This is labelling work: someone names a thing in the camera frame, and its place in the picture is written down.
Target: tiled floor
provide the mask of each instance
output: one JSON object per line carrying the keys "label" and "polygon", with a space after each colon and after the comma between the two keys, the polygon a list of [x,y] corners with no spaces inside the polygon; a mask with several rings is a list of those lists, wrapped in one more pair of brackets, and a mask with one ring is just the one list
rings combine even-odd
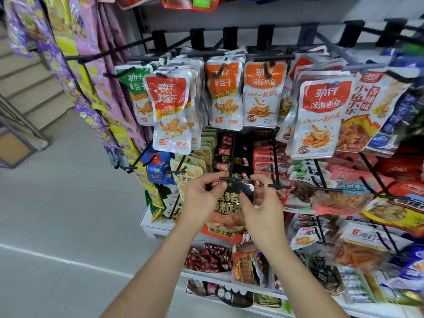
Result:
{"label": "tiled floor", "polygon": [[[144,191],[77,119],[15,170],[0,169],[0,317],[98,317],[161,240],[138,223]],[[184,293],[168,317],[256,317]]]}

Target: hand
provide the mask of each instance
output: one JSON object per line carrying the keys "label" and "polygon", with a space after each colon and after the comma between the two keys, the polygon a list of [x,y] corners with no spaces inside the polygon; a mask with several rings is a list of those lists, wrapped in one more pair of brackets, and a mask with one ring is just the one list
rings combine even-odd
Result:
{"label": "hand", "polygon": [[188,230],[198,234],[215,210],[218,198],[227,189],[227,182],[221,182],[209,192],[206,184],[218,181],[220,177],[228,177],[228,172],[206,173],[190,180],[184,195],[184,206],[178,223],[184,224]]}
{"label": "hand", "polygon": [[268,187],[268,184],[273,184],[270,178],[262,174],[253,174],[250,178],[264,185],[260,188],[263,190],[263,202],[257,210],[246,195],[239,194],[239,201],[253,242],[268,257],[273,254],[276,247],[288,247],[284,232],[283,206],[276,190]]}

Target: forearm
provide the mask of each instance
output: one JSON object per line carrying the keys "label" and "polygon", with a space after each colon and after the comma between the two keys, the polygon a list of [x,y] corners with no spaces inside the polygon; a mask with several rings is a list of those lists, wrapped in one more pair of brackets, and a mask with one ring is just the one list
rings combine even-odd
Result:
{"label": "forearm", "polygon": [[177,224],[102,317],[165,317],[194,237],[192,229]]}
{"label": "forearm", "polygon": [[296,317],[349,318],[289,246],[274,251],[271,257],[265,256],[280,280]]}

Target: blue snack bag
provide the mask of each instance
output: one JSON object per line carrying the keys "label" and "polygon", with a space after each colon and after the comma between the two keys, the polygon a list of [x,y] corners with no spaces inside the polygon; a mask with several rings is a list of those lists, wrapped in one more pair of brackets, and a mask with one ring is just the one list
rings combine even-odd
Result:
{"label": "blue snack bag", "polygon": [[393,289],[421,293],[424,289],[424,246],[412,246],[409,256],[411,260],[406,262],[399,275],[390,279],[387,284]]}
{"label": "blue snack bag", "polygon": [[147,178],[151,183],[157,184],[175,184],[172,174],[166,174],[171,170],[169,160],[171,153],[159,152],[150,147],[150,149],[143,155],[141,161],[144,164],[149,163],[147,168]]}

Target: staircase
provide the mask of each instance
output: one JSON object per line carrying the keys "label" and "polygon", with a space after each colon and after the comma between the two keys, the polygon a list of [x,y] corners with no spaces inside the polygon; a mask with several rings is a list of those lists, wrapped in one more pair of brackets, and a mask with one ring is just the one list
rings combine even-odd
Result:
{"label": "staircase", "polygon": [[38,54],[32,56],[27,59],[15,55],[0,25],[0,94],[43,130],[74,105]]}

